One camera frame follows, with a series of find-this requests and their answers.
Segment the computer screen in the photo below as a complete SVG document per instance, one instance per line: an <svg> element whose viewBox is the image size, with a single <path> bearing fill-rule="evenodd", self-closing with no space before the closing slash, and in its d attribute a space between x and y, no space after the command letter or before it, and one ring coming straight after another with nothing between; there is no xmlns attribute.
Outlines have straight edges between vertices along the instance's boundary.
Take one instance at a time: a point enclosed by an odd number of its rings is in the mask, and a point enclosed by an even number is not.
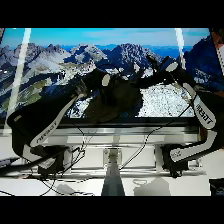
<svg viewBox="0 0 224 224"><path fill-rule="evenodd" d="M16 109L46 95L53 98L69 87L71 80L105 62L119 69L104 67L110 74L122 72L131 79L134 67L145 68L143 77L151 76L147 54L161 63L166 56L178 60L181 51L186 70L197 83L210 91L223 90L223 74L209 29L182 28L181 33L182 47L175 28L6 28L0 45L0 118L6 118L12 97L17 98ZM19 92L12 96L21 63ZM142 103L121 113L120 118L178 117L188 106L183 91L160 84L142 89ZM80 99L65 117L85 118L84 111L97 94ZM189 108L182 116L194 117L194 112Z"/></svg>

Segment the metal stand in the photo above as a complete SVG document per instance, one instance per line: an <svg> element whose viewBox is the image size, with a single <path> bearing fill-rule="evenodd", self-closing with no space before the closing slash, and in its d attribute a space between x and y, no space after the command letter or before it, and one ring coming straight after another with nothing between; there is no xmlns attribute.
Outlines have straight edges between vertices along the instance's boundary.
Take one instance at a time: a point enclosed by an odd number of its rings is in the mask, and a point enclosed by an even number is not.
<svg viewBox="0 0 224 224"><path fill-rule="evenodd" d="M109 164L103 184L101 196L125 196L121 181L120 171L117 165L118 150L112 149L109 154Z"/></svg>

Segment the sky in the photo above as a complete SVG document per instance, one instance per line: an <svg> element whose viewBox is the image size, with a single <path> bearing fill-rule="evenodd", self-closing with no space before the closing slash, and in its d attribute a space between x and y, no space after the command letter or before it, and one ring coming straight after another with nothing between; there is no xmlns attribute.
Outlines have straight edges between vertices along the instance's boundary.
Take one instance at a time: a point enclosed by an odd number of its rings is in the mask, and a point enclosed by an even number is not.
<svg viewBox="0 0 224 224"><path fill-rule="evenodd" d="M24 28L7 28L1 47L16 47L22 43ZM194 46L209 35L208 28L183 28L185 46ZM175 28L32 28L30 43L49 44L122 44L177 46Z"/></svg>

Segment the blue sky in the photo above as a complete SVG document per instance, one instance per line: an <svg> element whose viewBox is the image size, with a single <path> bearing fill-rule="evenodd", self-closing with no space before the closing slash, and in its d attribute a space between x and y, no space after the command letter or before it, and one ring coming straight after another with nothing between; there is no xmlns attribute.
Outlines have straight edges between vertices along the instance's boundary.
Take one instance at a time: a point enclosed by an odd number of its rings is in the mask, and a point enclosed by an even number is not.
<svg viewBox="0 0 224 224"><path fill-rule="evenodd" d="M207 28L183 28L184 45L193 46L209 35ZM21 44L24 28L7 28L1 47ZM30 42L49 44L122 44L133 43L152 46L176 46L174 28L32 28Z"/></svg>

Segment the logo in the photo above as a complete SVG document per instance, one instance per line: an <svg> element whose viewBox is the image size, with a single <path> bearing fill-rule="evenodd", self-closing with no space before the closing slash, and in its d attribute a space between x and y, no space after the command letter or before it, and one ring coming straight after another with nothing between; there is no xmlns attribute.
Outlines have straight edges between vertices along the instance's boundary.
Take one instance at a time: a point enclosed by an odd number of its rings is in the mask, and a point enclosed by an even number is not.
<svg viewBox="0 0 224 224"><path fill-rule="evenodd" d="M39 143L40 141L42 141L43 138L44 138L45 136L47 136L47 135L48 135L48 134L55 128L56 124L57 124L57 122L55 121L55 122L50 126L50 128L47 129L47 130L41 135L41 137L37 139L37 143Z"/></svg>
<svg viewBox="0 0 224 224"><path fill-rule="evenodd" d="M208 114L206 114L205 111L202 109L200 104L196 106L196 110L198 111L200 116L203 118L203 120L207 122L207 124L210 124L211 122L213 122L213 120L208 116Z"/></svg>
<svg viewBox="0 0 224 224"><path fill-rule="evenodd" d="M171 154L170 156L171 156L171 158L175 158L175 157L181 156L181 151L177 151L177 152Z"/></svg>

